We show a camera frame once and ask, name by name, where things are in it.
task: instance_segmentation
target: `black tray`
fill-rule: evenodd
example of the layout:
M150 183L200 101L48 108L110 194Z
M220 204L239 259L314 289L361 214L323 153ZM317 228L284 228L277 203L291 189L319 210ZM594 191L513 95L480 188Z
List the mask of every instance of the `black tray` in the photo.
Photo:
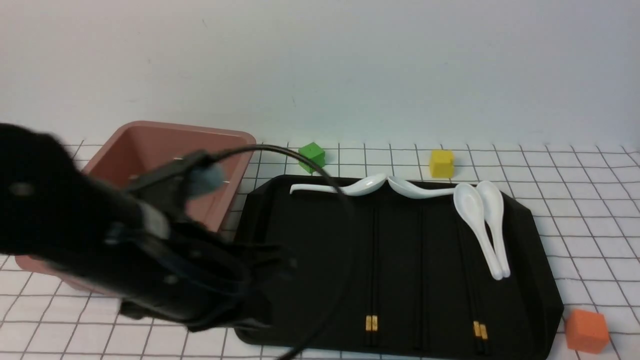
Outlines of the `black tray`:
M517 201L503 195L511 277L495 281L452 196L412 200L385 184L352 198L356 219L348 223L336 195L289 195L296 183L324 180L279 176L247 196L236 241L284 244L297 257L298 270L293 279L275 280L266 289L275 325L236 330L240 339L297 344L336 296L348 250L355 247L349 296L311 347L459 359L547 358L563 303L531 212ZM371 315L378 317L378 331L365 330ZM473 321L486 324L488 341L474 336Z

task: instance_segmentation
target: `green cube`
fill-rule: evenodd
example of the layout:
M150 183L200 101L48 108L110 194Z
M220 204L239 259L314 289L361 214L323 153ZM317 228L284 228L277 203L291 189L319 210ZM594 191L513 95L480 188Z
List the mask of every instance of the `green cube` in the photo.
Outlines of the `green cube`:
M300 150L298 150L298 152L302 156L309 158L311 161L316 163L316 165L318 165L319 167L324 167L324 150L320 146L318 146L318 144L312 142L308 145L301 147ZM303 169L305 169L309 174L313 173L314 169L308 167L302 161L299 161L298 164L300 164L300 166Z

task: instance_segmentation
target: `pink plastic bin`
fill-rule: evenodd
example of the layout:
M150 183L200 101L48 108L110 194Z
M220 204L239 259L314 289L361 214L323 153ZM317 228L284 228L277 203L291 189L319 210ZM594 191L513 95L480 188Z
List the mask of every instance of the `pink plastic bin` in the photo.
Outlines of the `pink plastic bin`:
M215 152L250 144L255 144L254 137L240 131L161 122L131 122L111 136L83 172L122 188L127 185L131 176L149 171L189 152L200 149ZM190 201L187 206L189 216L203 222L210 230L217 231L234 199L251 156L248 152L222 161L228 183L214 193ZM16 262L25 270L58 276L73 288L104 292L79 279L55 272L43 261L29 256L16 256Z

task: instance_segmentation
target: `orange cube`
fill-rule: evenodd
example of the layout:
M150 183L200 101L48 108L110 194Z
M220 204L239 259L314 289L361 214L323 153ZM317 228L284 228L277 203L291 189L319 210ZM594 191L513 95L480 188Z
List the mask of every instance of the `orange cube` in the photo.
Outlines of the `orange cube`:
M603 314L573 310L564 329L566 346L573 350L599 354L609 343L609 330Z

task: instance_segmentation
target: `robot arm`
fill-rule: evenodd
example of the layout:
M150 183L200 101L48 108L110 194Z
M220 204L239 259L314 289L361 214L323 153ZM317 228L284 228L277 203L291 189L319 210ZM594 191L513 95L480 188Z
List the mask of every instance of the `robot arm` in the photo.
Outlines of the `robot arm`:
M260 287L292 271L277 245L225 243L185 214L221 184L195 152L117 190L77 171L53 137L0 125L0 253L30 255L122 298L120 313L191 331L271 325Z

